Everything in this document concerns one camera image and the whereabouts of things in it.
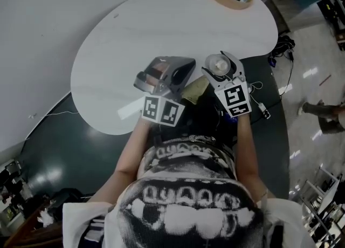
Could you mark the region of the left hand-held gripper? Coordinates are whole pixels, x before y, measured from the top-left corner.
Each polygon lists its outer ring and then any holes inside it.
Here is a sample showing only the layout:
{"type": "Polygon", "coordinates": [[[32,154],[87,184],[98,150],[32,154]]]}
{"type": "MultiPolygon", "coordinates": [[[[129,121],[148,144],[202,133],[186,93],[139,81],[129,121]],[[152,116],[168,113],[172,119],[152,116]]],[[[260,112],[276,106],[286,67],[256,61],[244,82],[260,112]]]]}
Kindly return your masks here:
{"type": "Polygon", "coordinates": [[[188,57],[156,57],[137,74],[134,87],[145,92],[142,118],[159,125],[175,127],[185,106],[182,91],[196,67],[188,57]]]}

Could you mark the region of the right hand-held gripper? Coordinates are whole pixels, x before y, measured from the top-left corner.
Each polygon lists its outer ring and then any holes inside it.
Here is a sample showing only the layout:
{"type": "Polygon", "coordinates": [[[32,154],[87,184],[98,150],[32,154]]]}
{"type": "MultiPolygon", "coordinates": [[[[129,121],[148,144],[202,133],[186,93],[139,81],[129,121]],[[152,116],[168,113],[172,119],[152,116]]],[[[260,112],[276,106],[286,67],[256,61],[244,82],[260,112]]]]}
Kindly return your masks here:
{"type": "Polygon", "coordinates": [[[209,69],[202,67],[203,75],[209,82],[213,82],[212,86],[215,95],[223,105],[230,117],[237,118],[241,115],[248,114],[252,108],[249,99],[249,87],[245,78],[243,63],[229,52],[221,51],[230,61],[229,76],[214,75],[209,69]]]}

